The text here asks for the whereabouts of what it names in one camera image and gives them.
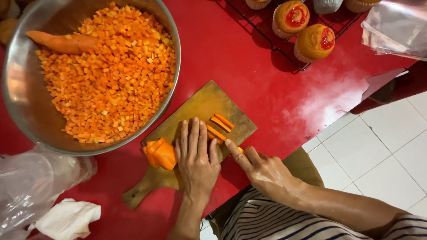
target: wooden cutting board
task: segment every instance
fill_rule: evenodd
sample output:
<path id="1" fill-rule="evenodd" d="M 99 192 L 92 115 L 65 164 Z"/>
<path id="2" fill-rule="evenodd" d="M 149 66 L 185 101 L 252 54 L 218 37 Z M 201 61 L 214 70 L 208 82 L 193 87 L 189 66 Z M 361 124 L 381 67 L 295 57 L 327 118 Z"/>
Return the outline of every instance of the wooden cutting board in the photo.
<path id="1" fill-rule="evenodd" d="M 215 113 L 219 113 L 227 118 L 235 128 L 227 133 L 217 124 L 209 121 Z M 248 138 L 257 127 L 255 124 L 237 107 L 237 105 L 219 88 L 214 82 L 210 81 L 199 89 L 189 100 L 179 107 L 169 118 L 160 124 L 153 132 L 150 133 L 142 142 L 145 146 L 147 141 L 154 141 L 164 137 L 170 143 L 179 137 L 182 121 L 188 121 L 191 129 L 191 119 L 198 117 L 212 126 L 221 134 L 231 139 L 237 146 Z M 218 159 L 223 161 L 230 154 L 225 143 L 218 148 Z M 122 200 L 126 205 L 135 209 L 141 200 L 152 190 L 161 187 L 172 187 L 183 191 L 185 186 L 182 182 L 178 165 L 173 170 L 166 170 L 162 167 L 153 168 L 148 165 L 147 171 L 134 188 L 122 195 Z"/>

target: plastic bag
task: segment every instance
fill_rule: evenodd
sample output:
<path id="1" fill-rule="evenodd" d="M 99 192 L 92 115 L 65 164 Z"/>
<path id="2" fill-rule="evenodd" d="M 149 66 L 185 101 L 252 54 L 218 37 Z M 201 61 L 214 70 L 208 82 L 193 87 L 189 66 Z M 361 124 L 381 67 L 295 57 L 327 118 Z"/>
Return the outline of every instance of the plastic bag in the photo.
<path id="1" fill-rule="evenodd" d="M 377 54 L 427 61 L 427 1 L 383 0 L 362 22 L 362 44 Z"/>
<path id="2" fill-rule="evenodd" d="M 97 172 L 89 157 L 41 146 L 0 159 L 0 240 L 26 239 L 24 228 L 43 217 L 58 196 Z"/>

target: red table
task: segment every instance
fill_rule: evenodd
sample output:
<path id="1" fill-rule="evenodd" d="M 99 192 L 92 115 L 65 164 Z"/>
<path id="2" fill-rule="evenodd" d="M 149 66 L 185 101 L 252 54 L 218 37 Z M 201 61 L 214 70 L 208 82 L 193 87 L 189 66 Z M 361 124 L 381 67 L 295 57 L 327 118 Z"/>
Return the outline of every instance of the red table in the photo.
<path id="1" fill-rule="evenodd" d="M 216 1 L 164 2 L 176 22 L 182 47 L 181 72 L 169 109 L 133 142 L 96 156 L 98 173 L 59 198 L 102 206 L 101 219 L 90 225 L 88 240 L 166 238 L 181 204 L 180 192 L 167 188 L 153 191 L 136 210 L 128 209 L 120 195 L 135 186 L 146 170 L 147 161 L 139 150 L 141 140 L 209 80 L 257 125 L 258 130 L 243 147 L 252 145 L 267 155 L 284 158 L 360 103 L 369 86 L 366 78 L 415 62 L 376 56 L 361 45 L 362 18 L 337 41 L 330 56 L 293 74 L 293 65 L 285 57 L 268 49 L 258 33 L 248 34 L 236 23 L 237 13 L 226 12 Z M 0 153 L 31 149 L 33 143 L 8 117 L 4 104 L 0 113 Z M 240 167 L 226 158 L 205 215 L 248 184 Z"/>

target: metal bowl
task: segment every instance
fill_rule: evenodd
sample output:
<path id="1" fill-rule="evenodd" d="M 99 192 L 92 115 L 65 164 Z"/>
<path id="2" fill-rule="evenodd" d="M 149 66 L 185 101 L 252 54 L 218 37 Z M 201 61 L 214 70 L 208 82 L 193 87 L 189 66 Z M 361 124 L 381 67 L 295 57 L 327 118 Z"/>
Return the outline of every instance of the metal bowl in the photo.
<path id="1" fill-rule="evenodd" d="M 159 117 L 169 105 L 175 89 L 172 89 L 154 117 L 130 137 L 113 143 L 79 143 L 61 131 L 66 120 L 51 102 L 46 89 L 40 60 L 35 51 L 38 47 L 25 35 L 37 30 L 54 35 L 77 32 L 85 18 L 92 18 L 96 10 L 108 7 L 113 0 L 38 0 L 25 13 L 6 51 L 2 75 L 3 98 L 7 110 L 16 125 L 34 142 L 44 147 L 74 156 L 96 155 L 116 149 L 132 141 Z M 131 5 L 154 14 L 165 29 L 173 35 L 176 46 L 176 73 L 178 80 L 181 63 L 181 47 L 175 22 L 161 0 L 115 0 L 118 6 Z"/>

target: cupcake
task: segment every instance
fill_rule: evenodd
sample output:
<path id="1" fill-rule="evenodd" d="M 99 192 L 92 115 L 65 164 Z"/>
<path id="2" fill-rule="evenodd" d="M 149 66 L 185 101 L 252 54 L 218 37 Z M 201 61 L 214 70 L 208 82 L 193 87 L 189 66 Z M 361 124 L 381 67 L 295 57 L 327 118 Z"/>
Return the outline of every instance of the cupcake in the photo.
<path id="1" fill-rule="evenodd" d="M 335 46 L 335 34 L 332 29 L 314 24 L 301 31 L 295 42 L 295 57 L 306 63 L 326 58 Z"/>
<path id="2" fill-rule="evenodd" d="M 310 12 L 300 1 L 289 1 L 276 8 L 273 14 L 273 31 L 280 38 L 290 38 L 307 26 Z"/>
<path id="3" fill-rule="evenodd" d="M 342 0 L 313 0 L 314 11 L 322 15 L 336 12 L 341 4 Z"/>
<path id="4" fill-rule="evenodd" d="M 365 12 L 377 5 L 381 0 L 345 0 L 345 6 L 351 12 Z"/>
<path id="5" fill-rule="evenodd" d="M 246 0 L 246 4 L 254 10 L 259 10 L 267 7 L 271 0 Z"/>

